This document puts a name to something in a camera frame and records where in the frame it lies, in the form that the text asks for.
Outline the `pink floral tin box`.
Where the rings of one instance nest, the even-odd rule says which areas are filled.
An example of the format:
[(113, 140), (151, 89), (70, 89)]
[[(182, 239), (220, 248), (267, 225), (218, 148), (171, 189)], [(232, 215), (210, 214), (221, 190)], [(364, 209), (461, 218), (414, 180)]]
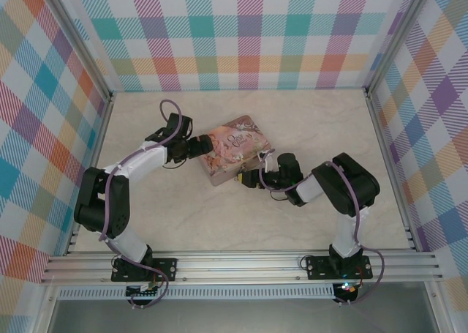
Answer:
[(213, 150), (198, 160), (213, 186), (234, 179), (241, 171), (256, 168), (258, 154), (271, 144), (248, 115), (233, 119), (208, 132)]

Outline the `small circuit board with lights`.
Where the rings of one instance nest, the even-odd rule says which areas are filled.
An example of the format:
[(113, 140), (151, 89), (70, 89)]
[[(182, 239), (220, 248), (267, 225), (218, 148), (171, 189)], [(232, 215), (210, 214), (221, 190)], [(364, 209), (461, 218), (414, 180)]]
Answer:
[(333, 290), (335, 296), (357, 296), (360, 286), (359, 283), (337, 283), (333, 285)]

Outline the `grey metal panel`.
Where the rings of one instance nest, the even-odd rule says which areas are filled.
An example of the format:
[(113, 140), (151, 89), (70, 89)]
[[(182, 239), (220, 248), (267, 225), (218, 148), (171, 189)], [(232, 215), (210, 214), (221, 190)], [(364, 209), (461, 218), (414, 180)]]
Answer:
[(48, 333), (439, 333), (419, 304), (320, 300), (167, 300), (147, 310), (121, 301), (60, 301)]

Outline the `wide aluminium base rail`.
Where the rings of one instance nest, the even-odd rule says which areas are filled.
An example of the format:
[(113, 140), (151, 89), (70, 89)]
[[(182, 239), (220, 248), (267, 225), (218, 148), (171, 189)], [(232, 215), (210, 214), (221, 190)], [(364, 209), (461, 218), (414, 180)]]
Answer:
[[(300, 250), (269, 251), (167, 251), (156, 258), (175, 258), (174, 284), (294, 284), (306, 283), (312, 265)], [(366, 262), (353, 272), (358, 280), (372, 283), (442, 280), (442, 269), (431, 252), (383, 250), (365, 252)], [(69, 252), (49, 259), (43, 285), (111, 284), (114, 255), (107, 252)]]

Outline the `aluminium side rail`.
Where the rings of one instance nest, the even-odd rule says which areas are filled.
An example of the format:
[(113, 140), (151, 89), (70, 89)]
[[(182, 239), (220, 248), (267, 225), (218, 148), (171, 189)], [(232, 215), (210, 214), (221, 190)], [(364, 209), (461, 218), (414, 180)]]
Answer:
[(374, 103), (371, 98), (371, 95), (370, 93), (368, 93), (366, 88), (363, 89), (363, 94), (364, 94), (366, 106), (368, 108), (371, 121), (374, 127), (375, 135), (377, 136), (377, 140), (380, 146), (380, 151), (381, 151), (384, 163), (385, 163), (385, 168), (386, 168), (389, 180), (390, 180), (390, 185), (393, 191), (393, 195), (395, 197), (396, 204), (398, 206), (401, 221), (403, 223), (405, 233), (407, 235), (409, 248), (411, 250), (419, 252), (420, 244), (419, 244), (417, 236), (415, 236), (413, 232), (412, 220), (410, 219), (410, 214), (408, 212), (407, 204), (404, 201), (404, 196), (399, 186), (399, 181), (397, 179), (397, 174), (396, 174), (396, 168), (393, 165), (393, 160), (392, 160), (392, 155), (390, 153), (390, 149), (388, 148), (386, 144), (385, 135), (384, 135), (381, 122), (377, 115), (377, 111), (374, 107)]
[[(102, 151), (102, 146), (105, 140), (108, 125), (110, 123), (110, 117), (113, 112), (115, 103), (116, 93), (111, 91), (105, 100), (102, 122), (99, 126), (97, 137), (94, 141), (93, 149), (91, 150), (91, 157), (87, 167), (96, 167), (99, 162), (99, 157)], [(61, 256), (67, 256), (70, 252), (75, 251), (76, 241), (80, 232), (81, 225), (75, 222), (74, 212), (72, 212), (71, 223), (67, 230), (67, 238), (61, 251)]]

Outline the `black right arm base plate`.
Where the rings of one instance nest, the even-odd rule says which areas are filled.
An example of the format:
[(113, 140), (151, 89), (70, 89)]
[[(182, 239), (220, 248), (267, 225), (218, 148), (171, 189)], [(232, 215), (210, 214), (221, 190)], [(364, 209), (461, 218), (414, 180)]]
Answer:
[(306, 258), (306, 272), (309, 280), (368, 280), (373, 278), (369, 257), (365, 255), (357, 258), (309, 256)]

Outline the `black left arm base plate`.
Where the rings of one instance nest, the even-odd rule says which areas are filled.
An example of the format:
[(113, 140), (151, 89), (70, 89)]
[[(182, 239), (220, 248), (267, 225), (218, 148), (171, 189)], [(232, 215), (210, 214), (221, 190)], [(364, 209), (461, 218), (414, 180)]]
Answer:
[[(110, 280), (112, 282), (153, 282), (160, 283), (163, 276), (152, 270), (144, 269), (140, 266), (129, 263), (121, 258), (114, 258), (111, 262), (112, 272)], [(176, 278), (177, 259), (176, 258), (153, 258), (146, 266), (164, 273), (170, 282)]]

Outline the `aluminium frame post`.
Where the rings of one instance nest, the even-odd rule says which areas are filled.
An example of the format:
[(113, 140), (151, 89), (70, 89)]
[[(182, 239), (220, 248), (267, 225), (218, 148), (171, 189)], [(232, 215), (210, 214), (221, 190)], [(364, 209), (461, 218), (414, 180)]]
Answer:
[(419, 13), (418, 5), (422, 0), (392, 0), (390, 9), (385, 16), (377, 45), (371, 52), (371, 65), (363, 82), (366, 96), (378, 86), (383, 75), (388, 71), (388, 65), (393, 58), (393, 52), (398, 50), (401, 41), (406, 37), (410, 22)]
[(69, 15), (67, 8), (61, 0), (45, 0), (51, 8), (52, 13), (56, 17), (60, 27), (66, 38), (69, 40), (73, 49), (77, 52), (78, 57), (83, 63), (83, 66), (88, 71), (92, 81), (97, 86), (98, 91), (107, 102), (110, 102), (113, 97), (113, 91), (107, 85), (101, 71), (94, 61), (91, 52), (88, 50), (83, 38), (78, 31), (73, 19)]

